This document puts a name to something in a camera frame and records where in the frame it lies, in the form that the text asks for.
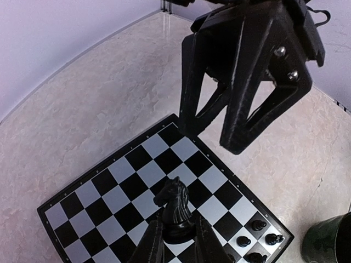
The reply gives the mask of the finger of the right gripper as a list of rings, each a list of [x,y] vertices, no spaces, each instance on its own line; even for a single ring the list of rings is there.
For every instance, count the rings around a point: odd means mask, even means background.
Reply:
[[[199,18],[192,33],[182,41],[182,93],[178,127],[185,136],[202,133],[227,109],[222,134],[242,134],[236,99],[241,96],[234,87],[237,59],[244,26],[236,18]]]

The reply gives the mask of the black chess pawn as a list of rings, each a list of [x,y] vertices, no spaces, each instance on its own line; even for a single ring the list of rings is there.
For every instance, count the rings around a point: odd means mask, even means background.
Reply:
[[[252,221],[252,229],[254,231],[261,231],[263,230],[266,226],[267,226],[267,223],[265,221],[262,221],[262,220],[254,220]]]

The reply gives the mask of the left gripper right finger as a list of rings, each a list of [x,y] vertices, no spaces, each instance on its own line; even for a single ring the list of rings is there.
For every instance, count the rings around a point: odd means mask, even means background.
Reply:
[[[196,219],[195,262],[225,263],[233,259],[223,249],[210,223],[199,216]]]

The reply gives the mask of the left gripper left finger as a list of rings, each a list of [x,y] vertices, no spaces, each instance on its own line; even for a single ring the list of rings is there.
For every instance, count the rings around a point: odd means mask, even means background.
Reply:
[[[163,223],[160,219],[149,223],[128,263],[162,263],[165,261]]]

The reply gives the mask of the black chess knight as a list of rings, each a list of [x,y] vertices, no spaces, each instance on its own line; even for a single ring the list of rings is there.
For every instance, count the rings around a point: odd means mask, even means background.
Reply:
[[[179,176],[166,181],[154,197],[154,203],[163,208],[163,239],[168,244],[182,244],[196,236],[192,213],[188,207],[189,191]]]

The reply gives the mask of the black chess piece corner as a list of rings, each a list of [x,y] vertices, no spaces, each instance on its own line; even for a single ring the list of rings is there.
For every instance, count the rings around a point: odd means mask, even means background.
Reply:
[[[267,245],[275,245],[284,241],[283,235],[277,235],[274,233],[267,234],[265,237],[265,242]]]

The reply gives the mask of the black grey chess board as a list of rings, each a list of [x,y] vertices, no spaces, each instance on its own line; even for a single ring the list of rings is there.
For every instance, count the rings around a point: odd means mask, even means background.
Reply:
[[[163,208],[154,198],[180,178],[193,217],[206,219],[236,262],[278,258],[293,234],[200,140],[170,115],[42,204],[37,212],[63,262],[127,262]]]

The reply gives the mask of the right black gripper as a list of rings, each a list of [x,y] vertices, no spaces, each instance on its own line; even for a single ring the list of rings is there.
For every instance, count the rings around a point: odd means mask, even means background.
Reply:
[[[304,97],[312,87],[305,65],[316,61],[322,67],[325,49],[306,1],[221,1],[222,7],[195,19],[191,31],[214,37],[214,51],[205,72],[220,82],[229,82],[232,51],[226,51],[229,40],[236,40],[237,23],[244,21],[237,59],[234,87],[241,96],[236,99],[244,122],[242,134],[224,136],[220,145],[238,155],[273,121]],[[269,19],[258,19],[262,14]],[[275,85],[272,93],[251,110],[258,87],[270,73]]]

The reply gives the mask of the black chess piece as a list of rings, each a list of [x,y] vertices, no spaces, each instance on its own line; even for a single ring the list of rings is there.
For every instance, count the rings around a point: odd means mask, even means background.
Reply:
[[[251,244],[251,240],[246,236],[239,236],[236,239],[236,243],[239,247],[247,247]]]

